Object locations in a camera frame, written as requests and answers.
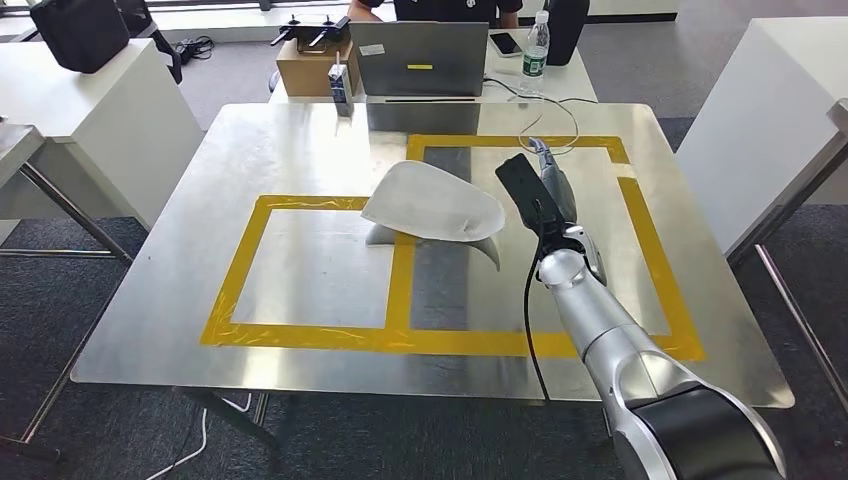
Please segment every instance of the black bag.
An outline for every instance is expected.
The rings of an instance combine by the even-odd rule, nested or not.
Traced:
[[[113,0],[44,0],[29,12],[64,68],[94,73],[130,40]]]
[[[549,0],[551,45],[548,65],[568,65],[589,16],[589,0]]]

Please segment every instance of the yellow tape square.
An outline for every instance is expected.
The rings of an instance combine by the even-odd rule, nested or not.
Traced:
[[[558,147],[568,144],[574,137],[554,136],[542,139],[548,145]],[[514,136],[410,135],[407,142],[407,159],[423,160],[427,147],[519,146],[518,137]],[[574,146],[605,148],[614,164],[630,164],[624,145],[618,137],[579,137]],[[702,360],[703,348],[639,184],[636,179],[629,177],[618,177],[618,183],[669,326],[669,335],[653,335],[653,338],[658,345],[679,360]],[[415,238],[405,234],[398,234],[395,239],[383,328],[232,323],[233,312],[272,210],[362,210],[367,201],[368,197],[260,196],[212,307],[200,343],[216,346],[313,348],[394,354],[529,354],[526,337],[520,332],[410,329]],[[540,357],[576,356],[574,345],[564,333],[534,333],[533,340],[536,353]]]

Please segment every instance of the black shirt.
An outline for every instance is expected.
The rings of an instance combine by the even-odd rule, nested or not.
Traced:
[[[398,20],[433,20],[437,22],[495,23],[497,11],[512,13],[521,10],[521,0],[394,0]],[[360,0],[376,8],[383,0]]]

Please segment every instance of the water bottle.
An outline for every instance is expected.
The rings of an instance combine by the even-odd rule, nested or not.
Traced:
[[[524,48],[520,85],[524,93],[538,95],[542,92],[542,74],[545,72],[550,41],[548,11],[540,10],[536,13],[536,24],[527,36],[527,46]]]

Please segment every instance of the metal table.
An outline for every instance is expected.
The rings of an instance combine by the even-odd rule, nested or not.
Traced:
[[[612,291],[708,382],[753,405],[791,406],[652,111],[569,108],[580,139],[558,160]],[[494,174],[540,114],[530,133],[571,140],[565,113],[538,103],[356,105],[352,119],[332,105],[224,107],[72,379],[540,398],[521,315],[535,237]],[[460,245],[399,235],[395,246],[365,246],[358,210],[404,159],[501,200],[500,271]],[[596,400],[538,283],[530,315],[551,397]]]

